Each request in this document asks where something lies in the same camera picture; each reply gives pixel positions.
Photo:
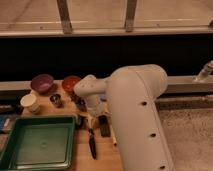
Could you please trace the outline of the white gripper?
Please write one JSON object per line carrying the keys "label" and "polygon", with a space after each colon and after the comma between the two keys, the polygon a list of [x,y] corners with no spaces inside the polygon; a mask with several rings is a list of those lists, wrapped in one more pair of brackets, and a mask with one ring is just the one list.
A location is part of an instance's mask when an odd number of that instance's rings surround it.
{"label": "white gripper", "polygon": [[106,114],[104,103],[98,95],[89,95],[84,98],[89,118],[96,118]]}

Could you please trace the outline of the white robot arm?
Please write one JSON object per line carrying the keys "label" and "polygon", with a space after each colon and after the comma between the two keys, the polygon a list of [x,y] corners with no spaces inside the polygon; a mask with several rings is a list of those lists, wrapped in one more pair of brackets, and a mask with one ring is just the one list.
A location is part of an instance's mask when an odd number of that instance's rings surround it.
{"label": "white robot arm", "polygon": [[175,171],[155,100],[168,86],[165,70],[155,64],[126,66],[109,77],[84,77],[74,86],[95,117],[104,93],[124,171]]}

